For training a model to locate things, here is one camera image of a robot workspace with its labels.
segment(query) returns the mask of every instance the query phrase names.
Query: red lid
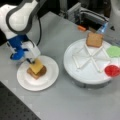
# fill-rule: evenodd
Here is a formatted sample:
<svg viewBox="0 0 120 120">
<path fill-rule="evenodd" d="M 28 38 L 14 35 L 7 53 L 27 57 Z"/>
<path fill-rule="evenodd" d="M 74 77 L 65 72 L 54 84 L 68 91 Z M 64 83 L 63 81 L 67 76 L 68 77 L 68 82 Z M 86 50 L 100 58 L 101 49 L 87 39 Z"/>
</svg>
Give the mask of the red lid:
<svg viewBox="0 0 120 120">
<path fill-rule="evenodd" d="M 110 77 L 115 77 L 120 74 L 120 68 L 115 65 L 109 65 L 105 68 L 105 73 Z"/>
</svg>

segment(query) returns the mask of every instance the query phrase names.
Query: white plate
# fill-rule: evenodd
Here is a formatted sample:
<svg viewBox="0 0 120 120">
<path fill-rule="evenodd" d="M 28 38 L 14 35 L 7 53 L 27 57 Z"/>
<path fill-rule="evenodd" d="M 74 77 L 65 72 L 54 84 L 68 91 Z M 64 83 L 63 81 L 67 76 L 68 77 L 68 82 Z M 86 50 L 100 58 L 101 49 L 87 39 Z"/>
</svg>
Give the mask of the white plate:
<svg viewBox="0 0 120 120">
<path fill-rule="evenodd" d="M 39 91 L 50 87 L 57 79 L 59 74 L 59 68 L 57 63 L 50 57 L 39 56 L 39 59 L 46 66 L 47 72 L 39 79 L 35 80 L 26 71 L 29 68 L 27 61 L 23 62 L 18 69 L 17 79 L 19 84 L 31 91 Z"/>
<path fill-rule="evenodd" d="M 88 61 L 88 63 L 81 69 L 78 69 L 76 67 L 75 61 L 73 60 L 73 55 L 78 53 L 83 48 L 83 46 L 86 44 L 85 42 L 86 42 L 86 38 L 72 43 L 67 48 L 67 50 L 64 54 L 64 67 L 65 67 L 66 71 L 72 78 L 76 79 L 79 82 L 85 83 L 85 84 L 97 85 L 97 84 L 102 84 L 102 83 L 109 81 L 111 79 L 111 77 L 108 77 L 105 74 L 104 68 L 108 64 L 112 64 L 112 65 L 114 64 L 114 65 L 119 66 L 118 58 L 110 59 L 111 62 L 108 63 L 108 61 L 99 60 L 99 58 L 104 57 L 101 53 L 99 53 L 99 55 L 96 54 L 95 55 L 95 57 L 97 58 L 96 63 L 100 69 L 103 69 L 102 72 L 97 71 L 97 69 L 92 61 Z M 111 45 L 104 41 L 102 46 L 106 50 Z M 88 49 L 89 49 L 89 52 L 93 54 L 99 48 L 88 47 Z"/>
</svg>

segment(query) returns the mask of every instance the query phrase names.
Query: green object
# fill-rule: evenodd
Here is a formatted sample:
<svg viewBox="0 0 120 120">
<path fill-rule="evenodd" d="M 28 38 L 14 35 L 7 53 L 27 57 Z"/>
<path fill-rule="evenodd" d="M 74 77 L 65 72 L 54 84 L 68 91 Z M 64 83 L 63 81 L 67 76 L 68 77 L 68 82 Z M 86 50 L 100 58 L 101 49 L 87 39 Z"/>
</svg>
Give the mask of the green object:
<svg viewBox="0 0 120 120">
<path fill-rule="evenodd" d="M 120 57 L 120 48 L 117 46 L 111 46 L 106 51 L 109 57 Z"/>
</svg>

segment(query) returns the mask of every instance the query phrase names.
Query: blue robot part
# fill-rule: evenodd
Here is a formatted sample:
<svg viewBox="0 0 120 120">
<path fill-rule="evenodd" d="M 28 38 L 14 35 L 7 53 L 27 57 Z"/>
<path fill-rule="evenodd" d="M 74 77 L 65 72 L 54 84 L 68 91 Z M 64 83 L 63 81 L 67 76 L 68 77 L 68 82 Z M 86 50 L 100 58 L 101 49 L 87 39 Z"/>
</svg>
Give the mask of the blue robot part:
<svg viewBox="0 0 120 120">
<path fill-rule="evenodd" d="M 8 39 L 10 46 L 15 49 L 15 53 L 10 57 L 12 60 L 20 60 L 24 56 L 26 49 L 24 50 L 21 46 L 22 42 L 28 40 L 29 39 L 26 35 L 18 35 L 11 39 Z"/>
</svg>

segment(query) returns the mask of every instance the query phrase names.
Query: red object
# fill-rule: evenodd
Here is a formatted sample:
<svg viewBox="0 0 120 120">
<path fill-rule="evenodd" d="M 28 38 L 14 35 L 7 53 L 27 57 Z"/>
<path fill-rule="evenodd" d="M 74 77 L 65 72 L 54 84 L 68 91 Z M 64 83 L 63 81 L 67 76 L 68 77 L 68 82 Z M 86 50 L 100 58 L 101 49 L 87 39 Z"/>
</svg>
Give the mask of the red object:
<svg viewBox="0 0 120 120">
<path fill-rule="evenodd" d="M 120 68 L 115 65 L 109 65 L 105 68 L 105 73 L 110 77 L 115 77 L 120 74 Z"/>
<path fill-rule="evenodd" d="M 79 30 L 82 30 L 82 31 L 86 31 L 86 28 L 83 27 L 83 26 L 81 26 L 81 25 L 78 25 L 78 29 L 79 29 Z"/>
</svg>

